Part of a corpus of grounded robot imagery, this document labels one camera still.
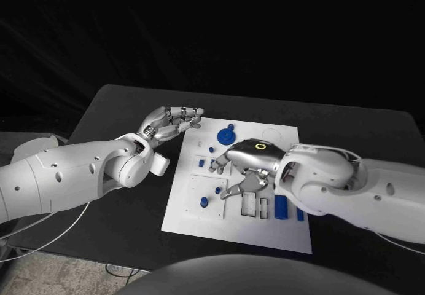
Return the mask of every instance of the white board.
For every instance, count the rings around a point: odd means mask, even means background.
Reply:
[[[241,215],[242,196],[219,199],[215,188],[222,191],[244,180],[238,170],[228,164],[222,175],[211,173],[211,160],[217,159],[231,146],[218,141],[218,132],[230,124],[235,125],[237,141],[257,138],[274,143],[284,151],[299,143],[299,128],[234,120],[202,118],[202,128],[185,133],[179,164],[169,197],[162,230],[178,234],[214,238],[230,242],[277,248],[312,254],[309,217],[297,220],[297,208],[289,201],[289,219],[276,219],[276,196],[273,185],[257,193],[247,210],[255,207],[255,217]],[[208,197],[208,207],[202,208],[202,197]],[[263,219],[261,209],[268,211]]]

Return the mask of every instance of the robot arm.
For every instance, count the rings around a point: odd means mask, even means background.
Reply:
[[[199,128],[204,109],[159,108],[137,133],[111,141],[54,147],[0,167],[0,223],[64,211],[134,187],[149,172],[162,176],[169,159],[153,149]]]
[[[294,144],[287,153],[277,149],[273,143],[245,140],[212,163],[211,171],[221,173],[232,161],[245,174],[222,199],[260,191],[274,178],[276,194],[309,214],[333,214],[389,237],[425,243],[425,169],[323,146]]]

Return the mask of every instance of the blue object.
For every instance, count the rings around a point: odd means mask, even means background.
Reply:
[[[202,208],[208,207],[208,197],[202,197]]]
[[[218,141],[224,146],[231,145],[237,140],[237,134],[234,132],[235,126],[230,124],[227,129],[221,129],[218,134]]]
[[[284,195],[276,195],[276,219],[289,219],[289,199]]]
[[[299,221],[304,221],[304,211],[300,208],[297,208],[297,219]]]

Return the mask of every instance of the table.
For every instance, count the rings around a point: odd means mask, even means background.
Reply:
[[[284,92],[277,93],[277,98],[283,96]],[[160,106],[194,106],[206,109],[208,117],[297,126],[302,143],[336,146],[365,158],[425,167],[423,136],[405,112],[119,85],[101,88],[70,144],[111,140],[136,132],[146,116]],[[420,294],[425,257],[333,216],[310,216],[312,256],[162,232],[182,142],[179,136],[156,149],[172,160],[166,175],[150,173],[137,187],[116,190],[94,201],[77,226],[44,251],[146,270],[201,256],[261,254],[309,261],[392,291]],[[18,234],[11,245],[38,248],[68,228],[83,208],[58,213],[25,234]],[[19,226],[39,218],[24,218]]]

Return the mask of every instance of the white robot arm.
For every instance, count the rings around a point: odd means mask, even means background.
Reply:
[[[237,143],[212,163],[221,174],[232,161],[245,180],[222,193],[274,191],[313,215],[333,214],[358,227],[414,243],[425,243],[425,169],[361,159],[352,152],[294,144],[286,153],[270,142]]]
[[[169,159],[153,149],[201,127],[202,114],[204,109],[160,107],[137,133],[54,147],[0,167],[0,223],[78,207],[114,189],[134,187],[149,172],[162,176]]]

